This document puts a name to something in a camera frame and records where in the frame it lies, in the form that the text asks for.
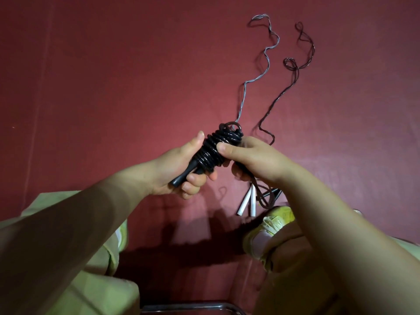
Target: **grey cord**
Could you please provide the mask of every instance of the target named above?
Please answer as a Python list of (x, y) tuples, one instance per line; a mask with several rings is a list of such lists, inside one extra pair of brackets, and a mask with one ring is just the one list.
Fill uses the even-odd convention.
[(256, 79), (247, 80), (247, 81), (244, 83), (244, 96), (243, 96), (243, 98), (242, 98), (241, 107), (239, 108), (238, 118), (236, 119), (236, 122), (238, 122), (238, 121), (239, 121), (239, 118), (241, 118), (241, 115), (242, 115), (242, 108), (244, 107), (245, 96), (247, 95), (247, 84), (248, 84), (248, 83), (255, 82), (256, 80), (259, 80), (261, 77), (263, 77), (263, 76), (264, 76), (264, 75), (268, 72), (268, 69), (270, 68), (270, 59), (269, 59), (269, 57), (268, 57), (268, 55), (267, 55), (267, 50), (268, 50), (268, 49), (274, 49), (274, 48), (278, 45), (278, 43), (280, 42), (280, 36), (278, 36), (278, 34), (277, 34), (276, 32), (274, 32), (273, 30), (271, 30), (271, 21), (270, 21), (270, 17), (269, 17), (267, 14), (255, 15), (255, 16), (251, 19), (250, 23), (251, 23), (252, 21), (262, 20), (263, 18), (267, 18), (267, 19), (268, 19), (268, 31), (270, 32), (270, 35), (274, 35), (274, 36), (276, 36), (276, 37), (277, 37), (277, 42), (276, 42), (276, 44), (274, 44), (273, 46), (269, 46), (269, 47), (266, 47), (266, 48), (264, 49), (264, 56), (265, 56), (265, 58), (266, 58), (266, 60), (267, 60), (267, 68), (265, 69), (264, 73), (262, 73), (262, 74), (261, 74), (260, 76), (258, 76)]

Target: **floor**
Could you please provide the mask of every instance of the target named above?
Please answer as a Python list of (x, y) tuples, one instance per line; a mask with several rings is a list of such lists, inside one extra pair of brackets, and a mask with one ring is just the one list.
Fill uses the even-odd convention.
[[(236, 118), (259, 74), (267, 12), (280, 45), (250, 84), (253, 131), (289, 83), (283, 58), (313, 63), (266, 121), (275, 147), (386, 233), (420, 242), (419, 0), (1, 0), (0, 218), (40, 192), (82, 189)], [(251, 310), (264, 271), (238, 249), (246, 185), (228, 169), (194, 199), (145, 199), (129, 219), (121, 274), (143, 302), (227, 299)]]

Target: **cable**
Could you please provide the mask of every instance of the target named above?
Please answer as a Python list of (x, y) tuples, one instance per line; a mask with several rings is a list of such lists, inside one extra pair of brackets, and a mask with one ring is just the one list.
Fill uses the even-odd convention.
[(306, 68), (309, 66), (309, 64), (312, 62), (312, 58), (314, 57), (315, 54), (315, 45), (314, 42), (312, 41), (312, 39), (310, 38), (309, 35), (307, 35), (304, 31), (303, 31), (303, 24), (302, 22), (298, 22), (294, 25), (295, 29), (300, 32), (299, 33), (299, 37), (297, 38), (297, 41), (303, 41), (303, 42), (309, 42), (311, 44), (311, 48), (308, 52), (308, 60), (306, 61), (306, 63), (304, 63), (302, 66), (297, 66), (296, 60), (294, 58), (285, 58), (283, 60), (283, 65), (285, 68), (287, 68), (289, 71), (292, 72), (292, 82), (289, 86), (287, 86), (277, 97), (275, 100), (273, 100), (273, 102), (271, 103), (270, 107), (268, 108), (268, 111), (265, 113), (264, 117), (261, 118), (261, 120), (258, 122), (258, 128), (269, 134), (273, 140), (271, 141), (270, 145), (272, 145), (276, 139), (276, 137), (269, 132), (268, 130), (265, 130), (261, 127), (263, 121), (265, 121), (265, 119), (267, 118), (268, 115), (270, 115), (271, 110), (273, 109), (274, 105), (276, 104), (276, 102), (280, 99), (281, 96), (284, 95), (284, 93), (286, 93), (289, 89), (292, 88), (292, 86), (294, 84), (296, 84), (297, 80), (299, 79), (299, 71), (303, 68)]
[(270, 21), (270, 17), (269, 17), (267, 14), (255, 15), (255, 16), (251, 19), (251, 21), (249, 21), (249, 24), (250, 24), (252, 21), (262, 20), (263, 18), (267, 18), (267, 19), (268, 19), (268, 31), (270, 32), (270, 35), (274, 35), (274, 36), (276, 36), (276, 38), (277, 38), (277, 42), (276, 42), (276, 44), (274, 44), (273, 46), (269, 46), (269, 47), (266, 47), (266, 48), (264, 49), (264, 52), (263, 52), (263, 53), (264, 53), (264, 56), (265, 56), (265, 58), (266, 58), (266, 60), (267, 60), (267, 68), (265, 69), (264, 73), (262, 73), (262, 74), (261, 74), (260, 76), (258, 76), (256, 79), (247, 80), (247, 81), (244, 83), (244, 94), (243, 94), (243, 97), (242, 97), (241, 106), (239, 107), (238, 118), (236, 119), (236, 122), (238, 122), (238, 121), (239, 121), (239, 119), (241, 118), (241, 115), (242, 115), (242, 108), (244, 107), (245, 96), (247, 95), (247, 84), (248, 84), (248, 83), (252, 83), (252, 82), (255, 82), (255, 81), (259, 80), (261, 77), (263, 77), (263, 76), (264, 76), (264, 75), (268, 72), (268, 70), (270, 69), (270, 59), (269, 59), (269, 57), (268, 57), (268, 55), (267, 55), (267, 50), (269, 50), (269, 49), (274, 49), (274, 48), (278, 45), (278, 43), (280, 42), (280, 36), (278, 36), (278, 34), (277, 34), (276, 32), (274, 32), (274, 31), (271, 29), (271, 21)]

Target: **metal bar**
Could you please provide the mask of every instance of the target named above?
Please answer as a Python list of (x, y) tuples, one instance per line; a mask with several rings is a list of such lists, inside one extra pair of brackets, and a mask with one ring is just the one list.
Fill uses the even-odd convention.
[(158, 312), (179, 312), (192, 310), (227, 310), (236, 315), (246, 315), (239, 307), (226, 302), (202, 302), (167, 305), (145, 305), (142, 314)]

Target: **fingernail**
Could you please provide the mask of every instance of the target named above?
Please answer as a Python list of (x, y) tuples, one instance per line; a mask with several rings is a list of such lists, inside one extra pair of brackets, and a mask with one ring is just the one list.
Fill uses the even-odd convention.
[(188, 185), (188, 184), (184, 184), (184, 185), (182, 186), (182, 190), (184, 190), (184, 191), (188, 191), (190, 188), (191, 188), (191, 186), (190, 186), (190, 185)]
[(225, 151), (225, 149), (226, 149), (226, 145), (225, 145), (225, 143), (224, 142), (219, 142), (218, 144), (217, 144), (217, 150), (219, 151), (219, 152), (223, 152), (223, 151)]

